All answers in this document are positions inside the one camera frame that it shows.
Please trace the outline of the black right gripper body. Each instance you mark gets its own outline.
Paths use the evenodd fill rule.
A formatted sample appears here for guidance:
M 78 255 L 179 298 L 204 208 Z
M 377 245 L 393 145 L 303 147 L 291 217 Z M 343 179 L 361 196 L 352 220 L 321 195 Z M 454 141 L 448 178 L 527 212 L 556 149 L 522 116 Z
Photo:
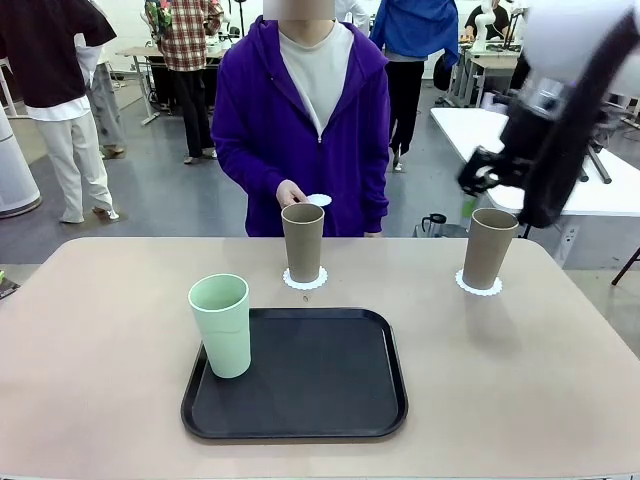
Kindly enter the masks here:
M 500 135 L 504 148 L 500 152 L 509 176 L 525 176 L 534 164 L 551 127 L 555 114 L 545 105 L 531 105 L 513 96 L 507 108 L 507 122 Z

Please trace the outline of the person's right hand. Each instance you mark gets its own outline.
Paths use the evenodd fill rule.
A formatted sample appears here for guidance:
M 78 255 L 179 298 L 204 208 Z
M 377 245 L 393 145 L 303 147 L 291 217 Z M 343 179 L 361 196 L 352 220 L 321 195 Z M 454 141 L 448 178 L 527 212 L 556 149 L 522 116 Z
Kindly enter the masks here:
M 307 203 L 308 198 L 291 180 L 283 180 L 276 189 L 276 199 L 282 209 L 296 203 Z

